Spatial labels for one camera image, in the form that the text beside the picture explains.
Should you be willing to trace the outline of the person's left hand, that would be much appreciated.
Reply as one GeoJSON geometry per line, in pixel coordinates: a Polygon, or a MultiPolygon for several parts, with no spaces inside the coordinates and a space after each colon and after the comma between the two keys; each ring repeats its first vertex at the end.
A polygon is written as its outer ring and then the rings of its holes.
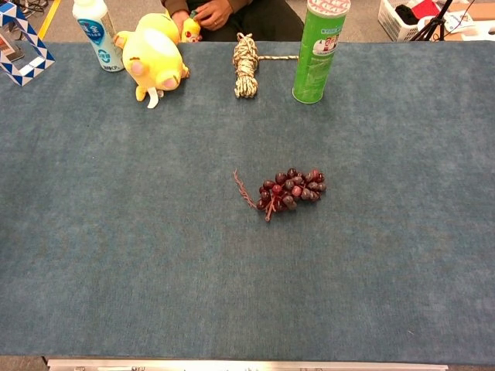
{"type": "Polygon", "coordinates": [[[215,31],[227,23],[232,13],[233,8],[228,0],[212,0],[196,9],[194,19],[202,28],[215,31]]]}

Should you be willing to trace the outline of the person's right hand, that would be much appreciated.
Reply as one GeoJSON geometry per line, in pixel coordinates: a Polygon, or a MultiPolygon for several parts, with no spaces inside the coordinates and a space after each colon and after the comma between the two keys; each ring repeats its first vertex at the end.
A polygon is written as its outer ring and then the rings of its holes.
{"type": "Polygon", "coordinates": [[[179,30],[179,34],[182,35],[183,23],[189,18],[189,12],[186,10],[179,10],[171,14],[171,17],[179,30]]]}

